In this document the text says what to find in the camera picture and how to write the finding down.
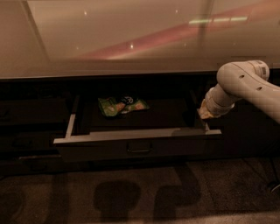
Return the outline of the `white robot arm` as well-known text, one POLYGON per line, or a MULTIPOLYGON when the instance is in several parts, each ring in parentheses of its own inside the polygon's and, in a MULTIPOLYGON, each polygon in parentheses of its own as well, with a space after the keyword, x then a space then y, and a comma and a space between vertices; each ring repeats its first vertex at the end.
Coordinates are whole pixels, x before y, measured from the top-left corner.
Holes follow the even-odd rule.
POLYGON ((229 62, 217 72, 217 85, 209 89, 199 109, 201 119, 227 114, 246 100, 280 123, 280 87, 268 82, 270 70, 261 60, 229 62))

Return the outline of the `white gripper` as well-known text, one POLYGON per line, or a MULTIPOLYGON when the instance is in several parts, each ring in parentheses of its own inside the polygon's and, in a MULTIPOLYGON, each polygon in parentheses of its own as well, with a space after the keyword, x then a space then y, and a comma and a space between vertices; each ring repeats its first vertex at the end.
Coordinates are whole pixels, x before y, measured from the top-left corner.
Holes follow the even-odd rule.
POLYGON ((212 119, 224 116, 233 107, 235 102, 222 88, 212 87, 205 96, 199 108, 201 119, 212 119))

